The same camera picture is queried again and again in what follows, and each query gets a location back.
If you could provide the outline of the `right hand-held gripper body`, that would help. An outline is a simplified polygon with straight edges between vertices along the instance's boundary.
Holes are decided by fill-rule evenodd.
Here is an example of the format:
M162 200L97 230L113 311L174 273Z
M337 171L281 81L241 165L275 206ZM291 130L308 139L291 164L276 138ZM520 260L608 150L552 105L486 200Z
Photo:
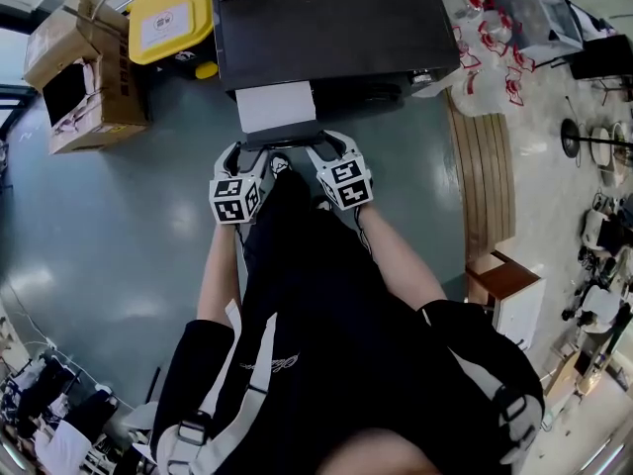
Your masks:
M316 178L325 195L341 211L373 200L372 176L362 155L347 153L338 160L316 165Z

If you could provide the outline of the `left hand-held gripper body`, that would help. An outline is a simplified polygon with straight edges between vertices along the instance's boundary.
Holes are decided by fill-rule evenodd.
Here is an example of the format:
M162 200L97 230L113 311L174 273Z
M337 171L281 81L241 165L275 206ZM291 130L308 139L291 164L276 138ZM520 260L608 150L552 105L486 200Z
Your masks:
M216 222L220 225L250 223L262 203L261 184L261 165L236 173L216 165L209 193Z

